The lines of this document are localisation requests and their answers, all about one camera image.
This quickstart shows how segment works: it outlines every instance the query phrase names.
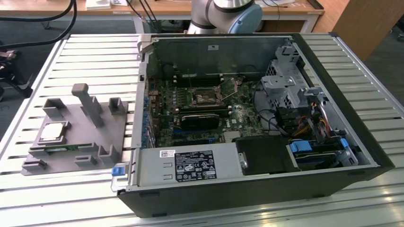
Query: slotted metal surface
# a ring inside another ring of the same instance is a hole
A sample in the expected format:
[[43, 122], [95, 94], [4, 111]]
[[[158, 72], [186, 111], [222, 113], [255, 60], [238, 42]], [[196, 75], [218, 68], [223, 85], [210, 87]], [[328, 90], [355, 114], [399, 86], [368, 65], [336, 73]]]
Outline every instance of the slotted metal surface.
[[[404, 221], [403, 108], [344, 44], [330, 35], [304, 35], [315, 54], [396, 164], [396, 169], [359, 182], [334, 196], [166, 218], [138, 218], [110, 189], [111, 170], [23, 176], [31, 142], [47, 98], [71, 96], [74, 83], [88, 83], [100, 102], [131, 102], [123, 161], [130, 159], [138, 82], [138, 35], [72, 35], [56, 45], [39, 79], [0, 144], [0, 226], [399, 226]], [[308, 75], [318, 81], [310, 70]]]

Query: floor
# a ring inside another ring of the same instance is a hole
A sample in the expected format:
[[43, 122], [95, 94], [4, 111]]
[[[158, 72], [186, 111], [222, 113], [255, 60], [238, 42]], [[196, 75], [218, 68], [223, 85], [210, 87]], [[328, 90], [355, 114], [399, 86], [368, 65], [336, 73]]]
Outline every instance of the floor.
[[[52, 39], [67, 27], [68, 22], [52, 22], [52, 28], [44, 30], [40, 23], [0, 22], [0, 40], [6, 44], [35, 42]], [[135, 27], [131, 21], [78, 21], [71, 31], [72, 34], [124, 34], [134, 33]], [[26, 47], [22, 49], [24, 58], [34, 75], [42, 69], [51, 52], [52, 45]], [[386, 87], [404, 104], [404, 42], [399, 42], [392, 34], [388, 34], [366, 61], [366, 65], [375, 73]], [[12, 88], [6, 89], [0, 102], [0, 139], [7, 131], [15, 113], [23, 99]]]
[[[4, 44], [38, 42], [54, 39], [68, 26], [68, 22], [56, 21], [51, 23], [51, 29], [44, 30], [40, 23], [3, 22], [0, 21], [0, 41]], [[72, 34], [124, 34], [134, 33], [135, 26], [131, 21], [78, 21]], [[27, 65], [34, 75], [38, 75], [54, 45], [22, 48]], [[6, 89], [3, 101], [0, 102], [0, 140], [12, 122], [14, 116], [22, 105], [23, 98], [18, 92]]]

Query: motherboard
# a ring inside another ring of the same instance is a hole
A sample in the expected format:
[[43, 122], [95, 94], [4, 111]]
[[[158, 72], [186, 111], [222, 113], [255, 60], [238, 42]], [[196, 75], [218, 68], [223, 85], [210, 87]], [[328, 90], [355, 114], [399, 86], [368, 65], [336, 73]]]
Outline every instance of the motherboard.
[[255, 84], [243, 81], [240, 75], [152, 78], [148, 90], [155, 146], [226, 143], [262, 135], [260, 117], [251, 103]]

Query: blue release tab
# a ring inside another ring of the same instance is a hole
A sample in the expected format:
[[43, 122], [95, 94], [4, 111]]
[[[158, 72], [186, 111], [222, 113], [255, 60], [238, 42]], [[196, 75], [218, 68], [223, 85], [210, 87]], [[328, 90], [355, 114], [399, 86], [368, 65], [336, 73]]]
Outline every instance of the blue release tab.
[[302, 140], [302, 141], [295, 141], [291, 145], [295, 146], [295, 148], [292, 148], [292, 152], [303, 152], [303, 151], [312, 151], [314, 149], [311, 148], [310, 142], [307, 140]]
[[342, 145], [344, 146], [344, 148], [348, 148], [350, 144], [348, 144], [348, 141], [347, 139], [342, 138]]
[[298, 152], [298, 147], [295, 144], [290, 144], [290, 147], [291, 147], [292, 153]]
[[124, 176], [126, 175], [126, 167], [114, 167], [111, 174], [112, 174], [112, 176]]

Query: power supply label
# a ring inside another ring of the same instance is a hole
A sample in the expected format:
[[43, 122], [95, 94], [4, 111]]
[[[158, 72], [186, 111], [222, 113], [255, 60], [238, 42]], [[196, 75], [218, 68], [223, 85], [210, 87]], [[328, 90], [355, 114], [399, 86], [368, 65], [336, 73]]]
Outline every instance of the power supply label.
[[211, 150], [176, 153], [178, 182], [216, 179], [214, 152]]

